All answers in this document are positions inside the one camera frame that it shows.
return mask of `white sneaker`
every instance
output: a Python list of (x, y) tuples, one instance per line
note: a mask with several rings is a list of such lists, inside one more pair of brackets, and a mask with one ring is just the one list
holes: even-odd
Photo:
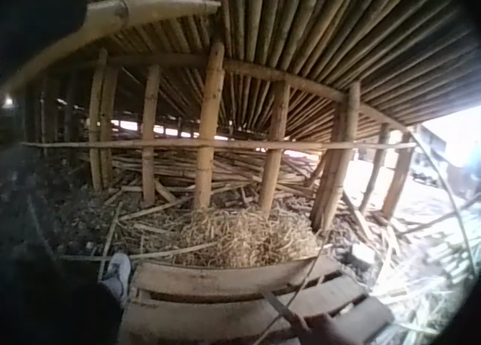
[(101, 282), (112, 292), (112, 295), (119, 301), (122, 307), (125, 307), (127, 303), (131, 269), (129, 257), (125, 253), (115, 253)]

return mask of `wooden plank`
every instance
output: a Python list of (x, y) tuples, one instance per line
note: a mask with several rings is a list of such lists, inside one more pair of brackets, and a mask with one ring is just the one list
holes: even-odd
[(334, 319), (342, 333), (355, 343), (367, 343), (394, 321), (394, 317), (384, 304), (373, 297), (366, 298), (350, 312)]
[[(408, 142), (409, 139), (410, 133), (403, 134), (403, 142)], [(399, 151), (398, 161), (396, 162), (396, 168), (394, 170), (391, 185), (389, 186), (388, 193), (384, 199), (383, 208), (381, 210), (387, 220), (391, 219), (391, 217), (394, 215), (396, 206), (398, 205), (404, 184), (407, 180), (407, 175), (409, 174), (413, 154), (413, 149)]]
[[(282, 141), (286, 135), (287, 113), (289, 111), (289, 85), (286, 82), (276, 82), (273, 88), (274, 104), (268, 139), (270, 141)], [(269, 217), (272, 201), (274, 200), (282, 155), (283, 150), (268, 150), (265, 157), (259, 203), (261, 212), (267, 217)]]
[[(156, 124), (159, 81), (160, 67), (158, 65), (150, 66), (145, 89), (144, 119), (142, 121), (143, 140), (154, 139), (153, 128)], [(151, 206), (156, 200), (153, 175), (153, 147), (145, 147), (142, 150), (142, 189), (144, 191), (145, 205)]]
[[(224, 85), (224, 44), (215, 41), (210, 50), (209, 63), (204, 88), (204, 100), (201, 109), (199, 138), (213, 140), (217, 130), (222, 88)], [(202, 147), (197, 154), (197, 171), (195, 173), (194, 208), (208, 207), (212, 189), (213, 147)]]
[[(92, 90), (90, 93), (89, 106), (89, 142), (98, 142), (99, 131), (98, 121), (100, 114), (100, 102), (102, 93), (102, 84), (104, 82), (105, 64), (107, 62), (107, 51), (102, 49), (98, 55), (97, 67), (93, 75)], [(92, 186), (94, 191), (99, 192), (102, 189), (101, 169), (100, 169), (100, 153), (96, 148), (91, 148), (90, 154), (90, 172), (92, 174)]]
[[(257, 268), (186, 268), (143, 262), (134, 274), (134, 287), (151, 292), (180, 296), (245, 296), (261, 291), (277, 291), (288, 285), (298, 286), (312, 264), (312, 259)], [(338, 263), (322, 257), (310, 279), (339, 270)]]
[[(363, 296), (365, 291), (348, 277), (303, 290), (290, 307), (300, 316), (332, 313)], [(286, 304), (292, 294), (278, 296)], [(224, 304), (182, 304), (167, 301), (132, 301), (123, 317), (123, 331), (161, 339), (229, 340), (260, 334), (277, 316), (264, 299)], [(272, 331), (290, 328), (284, 319)]]
[[(379, 133), (379, 140), (378, 144), (386, 144), (389, 140), (389, 128), (386, 123), (381, 125), (381, 131)], [(374, 187), (376, 187), (377, 177), (379, 176), (379, 172), (384, 165), (384, 158), (386, 157), (386, 150), (376, 150), (376, 154), (374, 155), (373, 160), (373, 170), (371, 172), (371, 177), (369, 178), (368, 185), (366, 186), (366, 190), (364, 192), (364, 197), (362, 198), (362, 202), (359, 205), (359, 212), (362, 216), (364, 216), (366, 212), (366, 208), (368, 207), (369, 200), (371, 199), (371, 195), (374, 191)]]

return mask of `horizontal bamboo rail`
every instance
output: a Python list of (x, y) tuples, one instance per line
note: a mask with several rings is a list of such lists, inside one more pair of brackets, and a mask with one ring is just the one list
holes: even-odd
[(144, 148), (144, 147), (215, 147), (229, 149), (264, 148), (266, 150), (330, 150), (349, 148), (374, 148), (376, 150), (402, 149), (415, 147), (415, 143), (401, 144), (361, 144), (353, 142), (291, 142), (291, 141), (220, 141), (199, 138), (159, 138), (155, 140), (124, 140), (108, 142), (69, 142), (38, 144), (23, 142), (23, 145), (42, 148)]

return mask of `bamboo post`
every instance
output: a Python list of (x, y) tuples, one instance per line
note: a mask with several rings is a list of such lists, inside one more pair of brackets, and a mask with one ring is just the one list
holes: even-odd
[[(287, 113), (289, 111), (289, 85), (285, 81), (276, 82), (273, 85), (273, 90), (274, 105), (268, 137), (269, 141), (282, 141), (286, 135)], [(269, 217), (271, 212), (282, 155), (283, 150), (268, 150), (265, 158), (259, 202), (261, 212), (266, 217)]]
[[(98, 142), (98, 121), (100, 114), (102, 84), (104, 81), (105, 66), (107, 64), (107, 51), (102, 49), (98, 55), (97, 67), (93, 75), (92, 91), (90, 93), (89, 107), (89, 142)], [(94, 191), (102, 189), (100, 153), (96, 148), (90, 149), (90, 171), (92, 173), (92, 186)]]
[[(73, 73), (71, 78), (68, 82), (67, 88), (67, 95), (66, 100), (67, 104), (65, 105), (65, 112), (64, 112), (64, 126), (63, 126), (63, 141), (70, 142), (73, 139), (73, 132), (74, 130), (74, 106), (75, 106), (75, 92), (77, 89), (77, 75)], [(75, 151), (69, 150), (67, 152), (67, 163), (72, 165), (74, 161), (74, 153)]]
[[(58, 94), (59, 81), (51, 77), (45, 77), (42, 83), (41, 101), (41, 137), (44, 144), (55, 141), (58, 128), (58, 110), (56, 107)], [(44, 149), (44, 155), (48, 156), (47, 149)]]
[[(389, 127), (387, 123), (381, 125), (381, 132), (379, 133), (378, 144), (386, 144), (389, 139)], [(369, 199), (376, 186), (377, 176), (379, 175), (381, 167), (384, 165), (384, 158), (386, 157), (386, 150), (377, 150), (374, 155), (373, 160), (373, 170), (371, 172), (371, 177), (369, 178), (368, 185), (364, 192), (364, 197), (362, 198), (361, 205), (359, 206), (359, 212), (364, 216), (366, 212), (366, 207), (369, 204)]]
[(177, 119), (177, 138), (182, 138), (183, 122), (182, 117)]
[[(215, 41), (210, 50), (204, 88), (204, 101), (201, 110), (199, 138), (213, 140), (217, 130), (219, 106), (224, 85), (224, 44)], [(213, 147), (202, 147), (197, 152), (197, 171), (195, 173), (194, 208), (208, 207), (213, 167)]]
[(314, 184), (314, 182), (317, 180), (319, 175), (322, 173), (322, 171), (324, 170), (324, 164), (325, 164), (325, 153), (322, 154), (322, 157), (319, 160), (319, 163), (317, 164), (316, 168), (314, 169), (314, 172), (310, 174), (310, 177), (305, 180), (304, 185), (307, 188), (310, 188)]
[[(112, 141), (113, 103), (119, 69), (106, 67), (100, 104), (100, 141)], [(108, 188), (112, 181), (112, 149), (100, 150), (100, 169), (102, 184)]]
[[(404, 133), (402, 141), (408, 142), (409, 140), (410, 133)], [(399, 150), (398, 161), (396, 162), (394, 175), (392, 177), (391, 185), (389, 186), (386, 198), (384, 199), (383, 209), (381, 210), (387, 220), (391, 219), (392, 215), (394, 215), (394, 211), (398, 205), (404, 184), (406, 183), (407, 175), (409, 174), (413, 154), (413, 148)]]
[[(160, 66), (151, 65), (147, 77), (144, 102), (144, 120), (142, 121), (142, 139), (154, 139), (156, 124), (157, 98), (159, 96)], [(156, 200), (155, 179), (153, 175), (153, 147), (142, 150), (142, 189), (146, 206), (153, 205)]]
[[(334, 118), (334, 129), (331, 139), (353, 142), (358, 125), (361, 105), (361, 85), (354, 82), (349, 89), (347, 104), (338, 104)], [(325, 154), (325, 170), (321, 177), (316, 199), (311, 213), (314, 231), (329, 230), (332, 220), (343, 194), (343, 182), (351, 159), (352, 150), (332, 150)]]

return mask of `stone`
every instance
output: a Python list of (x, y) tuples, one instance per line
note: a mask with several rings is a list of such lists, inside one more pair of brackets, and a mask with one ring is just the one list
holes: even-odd
[(376, 262), (376, 253), (363, 243), (353, 244), (350, 261), (354, 266), (367, 270)]

